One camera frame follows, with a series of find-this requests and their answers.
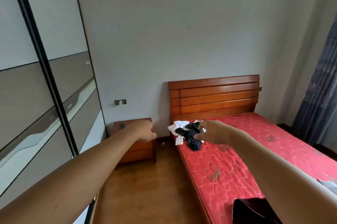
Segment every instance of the sliding wardrobe door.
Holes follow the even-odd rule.
[[[17,0],[0,0],[0,208],[72,153]]]
[[[77,0],[29,0],[78,152],[105,125]]]

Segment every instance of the wooden nightstand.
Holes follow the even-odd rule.
[[[151,120],[151,118],[140,118],[140,119],[133,119],[133,120],[124,120],[124,121],[118,121],[114,123],[114,127],[112,130],[112,134],[118,133],[120,131],[120,128],[118,125],[120,123],[124,123],[125,126],[137,121],[137,120]],[[139,143],[135,142],[129,150],[124,154],[124,156],[119,161],[119,164],[121,163],[128,163],[128,162],[134,162],[138,160],[144,160],[144,159],[153,159],[153,162],[156,162],[156,142],[155,140],[148,142],[148,143]]]

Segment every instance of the gray curtain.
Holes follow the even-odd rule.
[[[294,135],[310,145],[326,138],[337,110],[337,15],[293,123]]]

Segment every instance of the wall switch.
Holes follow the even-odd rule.
[[[115,105],[121,105],[121,104],[126,104],[126,99],[122,99],[122,100],[114,100]]]

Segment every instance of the hand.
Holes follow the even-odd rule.
[[[157,135],[153,133],[152,123],[149,120],[137,120],[132,124],[126,126],[123,130],[130,131],[139,142],[149,142],[157,138]]]
[[[208,141],[213,144],[231,144],[230,141],[240,136],[244,131],[227,125],[221,121],[207,120],[199,125],[199,130],[206,129],[205,133],[196,134],[194,138],[197,140]]]

